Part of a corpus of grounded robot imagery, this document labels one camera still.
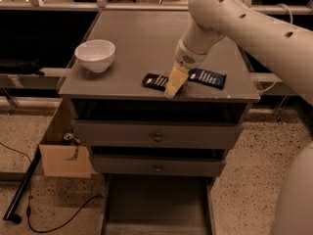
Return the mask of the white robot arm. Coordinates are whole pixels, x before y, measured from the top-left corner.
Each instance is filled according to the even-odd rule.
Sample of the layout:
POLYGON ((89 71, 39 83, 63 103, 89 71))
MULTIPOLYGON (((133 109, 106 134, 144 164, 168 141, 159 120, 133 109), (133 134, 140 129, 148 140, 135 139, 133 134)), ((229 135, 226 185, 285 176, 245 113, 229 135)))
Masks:
MULTIPOLYGON (((307 103, 313 103, 313 32, 253 11, 248 0, 189 0, 190 21, 175 50, 165 96, 172 98, 227 36, 307 103)), ((313 143, 292 161, 271 235, 313 235, 313 143)))

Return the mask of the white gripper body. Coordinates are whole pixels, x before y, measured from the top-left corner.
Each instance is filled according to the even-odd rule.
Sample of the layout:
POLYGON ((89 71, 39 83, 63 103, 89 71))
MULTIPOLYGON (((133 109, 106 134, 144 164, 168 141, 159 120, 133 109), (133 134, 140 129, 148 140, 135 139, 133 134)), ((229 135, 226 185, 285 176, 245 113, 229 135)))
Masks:
POLYGON ((175 61, 188 69, 196 69, 198 68, 205 58, 207 54, 196 54, 190 51, 184 44, 183 40, 180 39, 175 49, 175 61))

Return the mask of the yellow taped gripper finger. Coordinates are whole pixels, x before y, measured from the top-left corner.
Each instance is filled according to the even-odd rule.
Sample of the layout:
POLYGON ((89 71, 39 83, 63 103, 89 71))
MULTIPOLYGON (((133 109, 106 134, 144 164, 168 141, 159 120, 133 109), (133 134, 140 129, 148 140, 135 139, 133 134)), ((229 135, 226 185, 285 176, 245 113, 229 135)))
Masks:
POLYGON ((187 81, 189 76, 189 70, 178 64, 174 63, 171 74, 165 86, 164 96, 168 99, 172 99, 178 90, 187 81))

